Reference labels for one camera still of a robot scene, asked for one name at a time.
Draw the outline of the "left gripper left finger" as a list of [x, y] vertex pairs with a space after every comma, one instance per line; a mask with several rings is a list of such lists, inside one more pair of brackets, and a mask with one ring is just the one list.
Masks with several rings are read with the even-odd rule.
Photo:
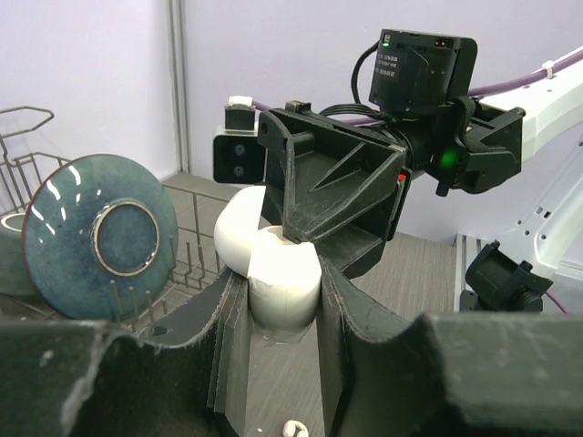
[[248, 282], [225, 269], [132, 334], [103, 321], [1, 326], [4, 436], [241, 436]]

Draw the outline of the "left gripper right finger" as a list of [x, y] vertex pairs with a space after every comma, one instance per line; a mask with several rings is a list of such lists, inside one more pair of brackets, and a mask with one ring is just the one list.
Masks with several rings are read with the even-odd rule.
[[579, 436], [582, 320], [459, 312], [407, 321], [323, 259], [328, 436]]

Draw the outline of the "oval white charging case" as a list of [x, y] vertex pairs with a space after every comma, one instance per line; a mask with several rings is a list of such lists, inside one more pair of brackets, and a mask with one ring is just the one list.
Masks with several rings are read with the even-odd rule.
[[266, 188], [236, 193], [214, 227], [214, 244], [227, 267], [248, 281], [258, 333], [274, 343], [297, 343], [318, 307], [322, 268], [311, 242], [294, 243], [281, 226], [260, 226]]

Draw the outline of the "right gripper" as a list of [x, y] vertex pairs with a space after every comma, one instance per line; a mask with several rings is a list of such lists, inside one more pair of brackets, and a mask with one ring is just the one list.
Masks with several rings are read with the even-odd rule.
[[310, 111], [259, 114], [263, 217], [287, 239], [311, 242], [348, 278], [379, 262], [412, 182], [435, 153], [425, 132], [384, 133], [391, 140]]

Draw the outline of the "white ear-hook earbud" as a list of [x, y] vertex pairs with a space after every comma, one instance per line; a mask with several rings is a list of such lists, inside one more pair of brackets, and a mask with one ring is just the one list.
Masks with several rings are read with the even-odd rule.
[[302, 422], [288, 420], [283, 425], [281, 435], [283, 437], [309, 437], [309, 431]]

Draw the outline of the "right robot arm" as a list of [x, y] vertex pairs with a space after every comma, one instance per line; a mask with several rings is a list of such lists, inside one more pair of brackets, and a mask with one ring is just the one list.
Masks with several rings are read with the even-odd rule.
[[265, 107], [257, 138], [262, 217], [351, 278], [382, 257], [416, 178], [434, 178], [440, 197], [487, 192], [582, 120], [580, 50], [480, 88], [470, 37], [384, 29], [363, 57], [374, 61], [367, 102]]

